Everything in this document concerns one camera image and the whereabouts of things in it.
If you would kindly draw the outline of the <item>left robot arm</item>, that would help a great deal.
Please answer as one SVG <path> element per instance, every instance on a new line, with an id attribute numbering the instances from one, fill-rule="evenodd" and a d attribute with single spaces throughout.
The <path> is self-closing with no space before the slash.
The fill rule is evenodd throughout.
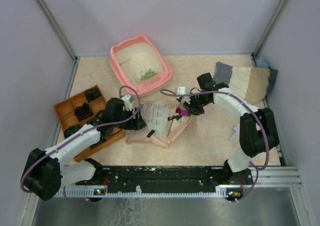
<path id="1" fill-rule="evenodd" d="M 102 112 L 62 142 L 45 150 L 32 150 L 20 179 L 22 191 L 47 201 L 66 186 L 82 181 L 101 183 L 104 172 L 96 161 L 85 159 L 74 165 L 68 163 L 85 149 L 111 136 L 114 129 L 137 131 L 145 128 L 140 108 L 133 105 L 134 99 L 131 94 L 112 97 Z"/>

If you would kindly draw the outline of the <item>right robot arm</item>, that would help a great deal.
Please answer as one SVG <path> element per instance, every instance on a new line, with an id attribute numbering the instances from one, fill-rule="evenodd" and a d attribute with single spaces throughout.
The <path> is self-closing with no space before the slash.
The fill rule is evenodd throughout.
<path id="1" fill-rule="evenodd" d="M 262 153 L 265 153 L 265 168 L 270 150 L 280 143 L 273 111 L 268 107 L 258 108 L 240 99 L 226 83 L 215 82 L 210 73 L 197 77 L 197 82 L 199 92 L 183 97 L 183 107 L 189 116 L 199 116 L 204 113 L 205 106 L 216 104 L 238 120 L 240 148 L 226 160 L 224 180 L 235 184 L 241 178 L 241 172 Z"/>

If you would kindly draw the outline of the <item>beige cat litter bag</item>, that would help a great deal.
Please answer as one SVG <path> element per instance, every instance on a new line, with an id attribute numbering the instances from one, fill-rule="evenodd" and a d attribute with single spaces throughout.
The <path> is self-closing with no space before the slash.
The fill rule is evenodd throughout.
<path id="1" fill-rule="evenodd" d="M 176 112 L 180 108 L 177 101 L 142 101 L 140 114 L 146 127 L 126 132 L 127 143 L 150 142 L 168 147 L 194 119 L 194 116 L 181 116 Z"/>

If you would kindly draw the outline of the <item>purple plastic scoop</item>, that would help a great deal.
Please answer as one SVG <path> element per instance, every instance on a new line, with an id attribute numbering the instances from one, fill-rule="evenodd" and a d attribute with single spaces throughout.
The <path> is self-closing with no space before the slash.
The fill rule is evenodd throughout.
<path id="1" fill-rule="evenodd" d="M 177 108 L 177 109 L 175 110 L 175 112 L 176 112 L 177 114 L 179 114 L 180 116 L 182 116 L 182 117 L 188 116 L 188 110 L 187 110 L 187 109 Z"/>

